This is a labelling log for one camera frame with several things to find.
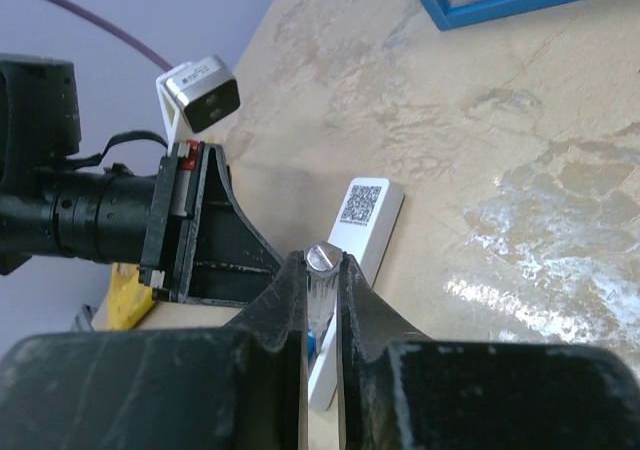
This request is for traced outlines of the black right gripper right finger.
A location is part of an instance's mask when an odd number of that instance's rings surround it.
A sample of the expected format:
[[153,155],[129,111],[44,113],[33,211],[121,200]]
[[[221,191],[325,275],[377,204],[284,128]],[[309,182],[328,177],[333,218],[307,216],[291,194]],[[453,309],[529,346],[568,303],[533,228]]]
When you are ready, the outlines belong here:
[[585,345],[435,340],[369,286],[352,256],[337,291],[344,449],[635,449],[639,386]]

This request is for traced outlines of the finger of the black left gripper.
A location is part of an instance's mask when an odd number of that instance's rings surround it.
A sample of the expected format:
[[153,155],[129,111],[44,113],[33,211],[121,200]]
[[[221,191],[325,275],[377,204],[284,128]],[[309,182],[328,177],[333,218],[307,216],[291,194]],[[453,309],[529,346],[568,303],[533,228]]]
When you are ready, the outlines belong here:
[[247,305],[268,287],[282,258],[240,208],[223,148],[200,142],[176,256],[174,301]]

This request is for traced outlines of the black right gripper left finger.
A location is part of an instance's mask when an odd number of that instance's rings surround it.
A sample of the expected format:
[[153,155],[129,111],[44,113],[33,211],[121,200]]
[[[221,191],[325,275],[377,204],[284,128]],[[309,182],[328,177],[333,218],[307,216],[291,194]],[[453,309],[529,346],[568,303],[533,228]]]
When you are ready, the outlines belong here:
[[221,327],[74,332],[1,362],[5,449],[304,449],[304,259]]

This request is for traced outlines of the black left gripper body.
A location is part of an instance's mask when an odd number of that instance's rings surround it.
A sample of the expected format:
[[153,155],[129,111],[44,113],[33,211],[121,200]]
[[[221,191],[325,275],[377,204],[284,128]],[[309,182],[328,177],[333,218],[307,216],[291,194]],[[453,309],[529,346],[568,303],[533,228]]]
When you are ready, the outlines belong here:
[[185,300],[193,281],[203,149],[196,140],[179,142],[160,160],[138,264],[154,300]]

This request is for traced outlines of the white remote control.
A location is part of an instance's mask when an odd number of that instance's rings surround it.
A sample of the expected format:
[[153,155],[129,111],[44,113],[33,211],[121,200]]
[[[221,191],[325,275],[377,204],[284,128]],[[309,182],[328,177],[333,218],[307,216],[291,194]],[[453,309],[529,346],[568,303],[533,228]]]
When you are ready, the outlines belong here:
[[[403,200],[404,190],[391,180],[358,177],[339,208],[328,242],[353,255],[370,284],[375,282]],[[337,386],[336,328],[331,314],[324,335],[315,339],[308,404],[317,412],[329,409]]]

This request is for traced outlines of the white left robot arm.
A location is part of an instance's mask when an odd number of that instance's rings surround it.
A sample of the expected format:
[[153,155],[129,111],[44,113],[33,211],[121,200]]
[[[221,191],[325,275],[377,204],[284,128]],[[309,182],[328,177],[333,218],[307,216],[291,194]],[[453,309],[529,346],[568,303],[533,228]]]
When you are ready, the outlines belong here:
[[282,262],[241,210],[223,149],[166,138],[158,171],[80,157],[74,66],[1,58],[1,271],[34,256],[128,263],[155,300],[244,306]]

